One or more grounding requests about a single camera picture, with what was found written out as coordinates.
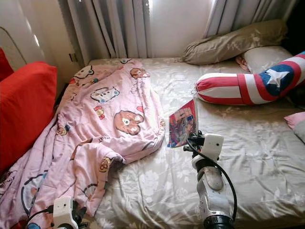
curtain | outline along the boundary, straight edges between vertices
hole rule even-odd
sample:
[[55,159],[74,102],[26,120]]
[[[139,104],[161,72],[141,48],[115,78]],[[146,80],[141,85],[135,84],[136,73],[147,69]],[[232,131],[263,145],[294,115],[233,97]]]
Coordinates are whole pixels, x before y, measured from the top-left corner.
[[149,57],[148,0],[59,1],[72,45],[84,64],[101,58]]
[[296,0],[215,0],[206,37],[259,21],[287,20]]

beige pillow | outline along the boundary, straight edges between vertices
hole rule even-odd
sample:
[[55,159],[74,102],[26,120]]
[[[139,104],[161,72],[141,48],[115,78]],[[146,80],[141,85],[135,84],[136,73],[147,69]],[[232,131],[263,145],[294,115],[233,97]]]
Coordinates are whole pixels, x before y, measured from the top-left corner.
[[277,63],[292,57],[282,46],[254,48],[244,53],[244,59],[251,73],[262,73]]
[[282,20],[254,23],[225,35],[190,43],[182,60],[197,65],[224,61],[252,48],[280,45],[286,33],[287,26]]

star print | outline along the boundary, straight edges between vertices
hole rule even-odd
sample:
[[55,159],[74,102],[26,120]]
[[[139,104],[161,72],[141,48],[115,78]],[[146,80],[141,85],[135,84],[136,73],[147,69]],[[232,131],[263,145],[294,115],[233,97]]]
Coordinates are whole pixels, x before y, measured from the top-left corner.
[[290,72],[277,72],[272,69],[268,69],[266,73],[270,76],[267,84],[275,84],[276,87],[281,86],[281,79],[283,79]]

pink blanket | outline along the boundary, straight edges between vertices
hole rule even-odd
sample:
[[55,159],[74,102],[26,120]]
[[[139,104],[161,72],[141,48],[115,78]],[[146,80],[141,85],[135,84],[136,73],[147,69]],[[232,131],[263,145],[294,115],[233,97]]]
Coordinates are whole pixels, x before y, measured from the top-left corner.
[[[110,166],[160,147],[162,115],[150,76],[138,61],[80,70],[56,117],[1,183],[0,228],[16,227],[61,196],[73,197],[93,216]],[[49,228],[51,223],[52,214],[42,213],[29,224]]]

bed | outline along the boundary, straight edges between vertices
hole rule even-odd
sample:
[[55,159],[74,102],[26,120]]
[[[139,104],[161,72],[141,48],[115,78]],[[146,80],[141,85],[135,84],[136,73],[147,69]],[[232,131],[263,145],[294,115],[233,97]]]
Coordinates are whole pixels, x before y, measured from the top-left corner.
[[[167,148],[168,117],[193,99],[205,73],[246,73],[234,61],[195,66],[178,58],[139,59],[160,96],[166,123],[155,153],[110,171],[111,178],[91,228],[201,228],[196,171],[191,153]],[[118,64],[93,60],[90,65]],[[258,106],[226,106],[195,99],[199,129],[221,134],[219,164],[236,189],[235,228],[275,229],[305,224],[305,145],[283,117],[300,112],[285,99]],[[233,205],[233,196],[227,189]]]

